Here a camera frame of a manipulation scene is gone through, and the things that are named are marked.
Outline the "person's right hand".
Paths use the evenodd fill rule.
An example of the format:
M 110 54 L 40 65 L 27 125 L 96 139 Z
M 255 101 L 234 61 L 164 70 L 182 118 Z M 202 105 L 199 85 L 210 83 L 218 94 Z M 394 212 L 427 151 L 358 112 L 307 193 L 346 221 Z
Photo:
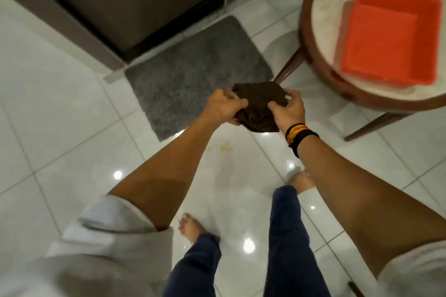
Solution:
M 285 92 L 290 97 L 288 104 L 285 106 L 284 116 L 274 116 L 275 123 L 278 129 L 285 135 L 288 128 L 297 123 L 305 124 L 305 108 L 299 91 L 294 89 L 285 89 Z

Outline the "person's left hand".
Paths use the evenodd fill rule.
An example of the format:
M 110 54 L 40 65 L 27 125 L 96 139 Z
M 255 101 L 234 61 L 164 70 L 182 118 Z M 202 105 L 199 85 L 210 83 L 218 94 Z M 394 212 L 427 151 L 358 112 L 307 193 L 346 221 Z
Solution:
M 204 117 L 210 119 L 216 126 L 224 123 L 240 126 L 240 123 L 235 118 L 240 110 L 230 110 L 228 106 L 230 98 L 240 97 L 229 88 L 217 89 L 208 99 L 203 111 Z

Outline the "dark brown cloth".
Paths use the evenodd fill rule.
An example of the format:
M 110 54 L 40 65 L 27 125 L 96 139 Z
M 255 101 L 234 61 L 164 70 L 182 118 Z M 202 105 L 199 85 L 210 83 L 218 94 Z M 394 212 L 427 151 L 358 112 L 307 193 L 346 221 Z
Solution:
M 272 81 L 234 84 L 232 91 L 248 101 L 248 106 L 235 114 L 239 124 L 256 133 L 279 131 L 274 115 L 268 108 L 271 101 L 282 107 L 288 104 L 287 93 L 279 84 Z

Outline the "person's left forearm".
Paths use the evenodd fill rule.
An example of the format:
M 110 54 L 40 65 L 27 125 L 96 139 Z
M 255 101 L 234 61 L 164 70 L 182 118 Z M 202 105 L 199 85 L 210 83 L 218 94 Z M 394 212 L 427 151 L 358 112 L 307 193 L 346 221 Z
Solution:
M 170 226 L 213 133 L 226 121 L 205 111 L 175 139 L 131 172 L 108 195 L 131 203 L 156 231 Z

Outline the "person's right forearm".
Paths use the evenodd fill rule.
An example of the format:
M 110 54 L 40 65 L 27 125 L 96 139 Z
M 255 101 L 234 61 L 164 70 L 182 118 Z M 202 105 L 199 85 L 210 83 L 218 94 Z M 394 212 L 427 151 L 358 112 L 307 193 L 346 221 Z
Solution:
M 446 240 L 446 219 L 355 165 L 315 135 L 293 148 L 337 221 L 377 278 L 397 256 Z

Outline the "black and orange wristbands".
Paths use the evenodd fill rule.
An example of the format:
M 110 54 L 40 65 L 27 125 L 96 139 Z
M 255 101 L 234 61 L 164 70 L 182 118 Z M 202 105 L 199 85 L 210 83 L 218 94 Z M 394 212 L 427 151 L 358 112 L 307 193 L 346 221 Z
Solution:
M 320 137 L 315 131 L 310 130 L 304 123 L 297 123 L 288 128 L 285 133 L 285 139 L 288 147 L 292 149 L 293 154 L 299 159 L 298 146 L 309 136 Z

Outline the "grey floor mat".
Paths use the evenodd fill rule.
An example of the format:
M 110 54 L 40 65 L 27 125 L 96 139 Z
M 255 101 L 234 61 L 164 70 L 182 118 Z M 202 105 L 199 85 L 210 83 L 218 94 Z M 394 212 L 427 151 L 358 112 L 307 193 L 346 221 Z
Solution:
M 273 72 L 238 19 L 227 16 L 130 67 L 125 77 L 162 142 L 187 128 L 216 89 L 270 81 Z

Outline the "person's right foot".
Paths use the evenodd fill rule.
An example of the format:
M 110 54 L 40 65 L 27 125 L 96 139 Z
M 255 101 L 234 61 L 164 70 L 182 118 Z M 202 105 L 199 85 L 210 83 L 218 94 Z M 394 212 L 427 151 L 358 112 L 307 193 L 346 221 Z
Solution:
M 304 193 L 305 191 L 315 188 L 315 185 L 309 175 L 305 170 L 300 170 L 293 174 L 286 183 L 295 189 L 297 195 Z

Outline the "person's foot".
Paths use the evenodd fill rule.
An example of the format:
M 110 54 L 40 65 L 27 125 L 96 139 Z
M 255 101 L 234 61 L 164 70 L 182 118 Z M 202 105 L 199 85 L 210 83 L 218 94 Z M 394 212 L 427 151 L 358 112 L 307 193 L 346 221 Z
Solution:
M 293 174 L 286 183 L 295 189 L 297 195 L 304 193 L 305 191 L 315 188 L 315 185 L 309 175 L 305 170 L 300 170 Z
M 210 236 L 218 245 L 220 238 L 215 234 L 210 233 L 203 225 L 189 213 L 184 213 L 180 219 L 178 230 L 180 234 L 185 237 L 190 245 L 196 244 L 199 236 Z

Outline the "round wooden marble-top table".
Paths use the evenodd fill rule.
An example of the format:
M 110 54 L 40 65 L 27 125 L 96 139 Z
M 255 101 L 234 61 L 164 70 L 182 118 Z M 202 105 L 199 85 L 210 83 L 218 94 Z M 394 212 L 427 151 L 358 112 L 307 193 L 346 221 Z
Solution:
M 384 111 L 347 142 L 446 107 L 446 0 L 304 0 L 298 39 L 276 83 L 306 61 L 344 99 Z

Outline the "person's left foot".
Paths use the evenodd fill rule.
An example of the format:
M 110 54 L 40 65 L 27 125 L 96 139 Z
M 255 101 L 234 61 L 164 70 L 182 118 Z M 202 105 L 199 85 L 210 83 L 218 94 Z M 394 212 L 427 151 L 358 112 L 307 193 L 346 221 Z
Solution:
M 199 236 L 210 236 L 218 245 L 220 238 L 215 234 L 210 233 L 203 225 L 189 213 L 184 213 L 180 219 L 178 230 L 180 234 L 185 237 L 190 245 L 196 244 Z

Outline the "orange plastic tray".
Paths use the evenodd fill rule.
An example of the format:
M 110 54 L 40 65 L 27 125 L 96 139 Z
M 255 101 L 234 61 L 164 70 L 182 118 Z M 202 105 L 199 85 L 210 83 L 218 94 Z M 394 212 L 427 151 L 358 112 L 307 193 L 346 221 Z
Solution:
M 341 72 L 394 86 L 432 85 L 442 7 L 441 0 L 354 0 Z

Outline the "person's blue trousers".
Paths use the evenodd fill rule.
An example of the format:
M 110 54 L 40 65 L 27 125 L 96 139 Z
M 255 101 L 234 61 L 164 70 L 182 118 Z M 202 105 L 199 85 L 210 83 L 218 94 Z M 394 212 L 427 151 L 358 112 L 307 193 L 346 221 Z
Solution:
M 162 296 L 216 297 L 220 259 L 220 245 L 210 236 L 199 236 L 173 268 Z M 297 193 L 288 185 L 272 196 L 264 297 L 331 297 L 310 248 Z

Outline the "person's white shirt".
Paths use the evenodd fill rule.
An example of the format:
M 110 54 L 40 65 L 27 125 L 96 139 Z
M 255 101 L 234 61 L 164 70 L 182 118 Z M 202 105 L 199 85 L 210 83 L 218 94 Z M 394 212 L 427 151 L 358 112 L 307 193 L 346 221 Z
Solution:
M 0 278 L 0 297 L 159 297 L 174 229 L 157 231 L 130 202 L 105 195 L 73 220 L 47 255 Z

